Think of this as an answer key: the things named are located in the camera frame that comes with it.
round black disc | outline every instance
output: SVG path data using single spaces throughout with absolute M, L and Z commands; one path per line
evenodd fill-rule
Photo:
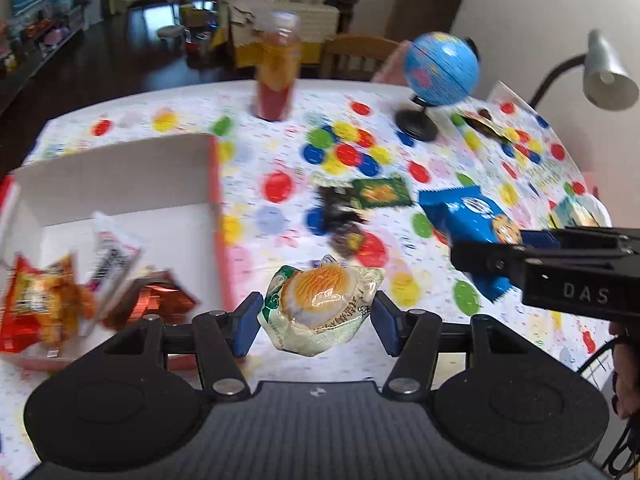
M 438 127 L 423 110 L 400 110 L 396 112 L 396 126 L 409 137 L 423 142 L 435 140 Z
M 24 409 L 43 461 L 75 470 L 133 468 L 176 449 L 197 429 L 197 392 L 158 366 L 127 356 L 90 371 L 72 367 L 41 384 Z
M 583 460 L 609 423 L 602 394 L 539 356 L 494 356 L 437 391 L 434 416 L 449 439 L 486 462 L 547 469 Z

dark wooden floor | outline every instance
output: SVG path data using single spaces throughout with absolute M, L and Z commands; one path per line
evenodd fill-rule
M 179 47 L 162 46 L 155 30 L 172 23 L 169 7 L 114 16 L 73 38 L 28 83 L 0 116 L 0 176 L 20 166 L 44 124 L 62 114 L 118 97 L 164 88 L 252 76 L 234 74 L 219 52 L 207 62 L 187 60 Z

blue snack package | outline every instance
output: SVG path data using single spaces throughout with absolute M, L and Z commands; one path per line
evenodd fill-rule
M 501 244 L 521 244 L 517 224 L 479 186 L 421 191 L 418 202 L 433 226 L 449 240 L 474 240 Z M 495 301 L 511 288 L 503 276 L 473 274 L 474 285 L 484 297 Z

tablecloth-covered table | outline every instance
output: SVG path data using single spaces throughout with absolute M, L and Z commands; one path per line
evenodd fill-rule
M 585 193 L 582 176 L 545 121 L 510 103 L 474 99 L 436 109 L 440 134 L 433 143 L 398 132 L 394 112 L 411 106 L 410 91 L 386 85 L 301 81 L 292 116 L 281 123 L 250 113 L 253 82 L 152 92 L 78 110 L 50 121 L 26 164 L 113 142 L 183 132 L 209 132 L 218 142 L 218 187 L 226 261 L 221 272 L 227 304 L 249 292 L 265 293 L 283 264 L 307 269 L 334 253 L 321 233 L 319 185 L 354 178 L 400 175 L 412 196 L 422 189 L 478 184 L 522 228 L 545 228 L 549 207 Z M 508 127 L 504 146 L 452 115 L 485 108 Z M 483 312 L 576 369 L 608 338 L 606 323 L 523 306 L 513 289 L 495 303 L 453 269 L 448 247 L 418 205 L 364 213 L 365 242 L 353 259 L 383 267 L 382 284 L 401 308 L 423 308 L 447 322 L 468 322 Z M 263 330 L 243 364 L 249 384 L 260 380 L 353 381 L 382 385 L 394 360 L 370 321 L 354 339 L 314 358 L 273 348 Z M 438 386 L 462 369 L 460 356 L 441 356 Z M 597 364 L 591 381 L 602 386 L 610 363 Z M 22 428 L 30 391 L 46 376 L 0 362 L 0 466 L 18 477 L 37 458 Z

globe base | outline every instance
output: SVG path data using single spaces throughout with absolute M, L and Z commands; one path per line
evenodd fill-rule
M 438 127 L 424 110 L 400 110 L 396 112 L 396 126 L 415 140 L 431 142 L 438 135 Z

